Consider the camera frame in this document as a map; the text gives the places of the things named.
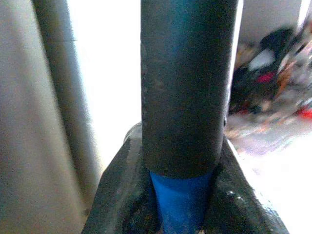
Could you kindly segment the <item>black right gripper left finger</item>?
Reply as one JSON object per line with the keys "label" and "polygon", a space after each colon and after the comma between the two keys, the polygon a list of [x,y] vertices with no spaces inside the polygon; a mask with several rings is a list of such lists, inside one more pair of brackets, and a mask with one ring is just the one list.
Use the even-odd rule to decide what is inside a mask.
{"label": "black right gripper left finger", "polygon": [[156,194],[142,157],[142,124],[134,125],[103,172],[84,234],[160,234]]}

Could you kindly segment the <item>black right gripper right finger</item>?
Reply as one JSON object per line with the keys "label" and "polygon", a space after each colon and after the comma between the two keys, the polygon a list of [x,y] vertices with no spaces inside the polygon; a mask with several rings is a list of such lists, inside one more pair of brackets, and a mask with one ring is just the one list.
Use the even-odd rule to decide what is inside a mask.
{"label": "black right gripper right finger", "polygon": [[287,234],[285,224],[254,181],[248,181],[237,151],[225,137],[212,174],[204,234]]}

